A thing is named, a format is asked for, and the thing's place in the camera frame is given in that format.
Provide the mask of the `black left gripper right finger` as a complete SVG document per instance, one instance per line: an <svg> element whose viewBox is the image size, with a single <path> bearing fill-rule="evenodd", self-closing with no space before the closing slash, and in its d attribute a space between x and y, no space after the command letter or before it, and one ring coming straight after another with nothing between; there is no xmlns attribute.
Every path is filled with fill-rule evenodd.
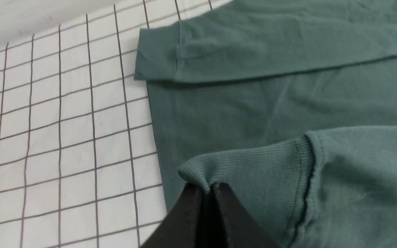
<svg viewBox="0 0 397 248"><path fill-rule="evenodd" d="M260 227L226 183L212 185L213 196L227 248L278 248L279 245Z"/></svg>

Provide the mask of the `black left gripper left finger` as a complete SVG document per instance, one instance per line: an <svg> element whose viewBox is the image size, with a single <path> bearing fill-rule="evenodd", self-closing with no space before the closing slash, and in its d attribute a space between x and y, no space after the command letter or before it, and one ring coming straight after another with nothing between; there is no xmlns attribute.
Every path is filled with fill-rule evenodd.
<svg viewBox="0 0 397 248"><path fill-rule="evenodd" d="M187 183L161 224L143 248L197 248L203 191Z"/></svg>

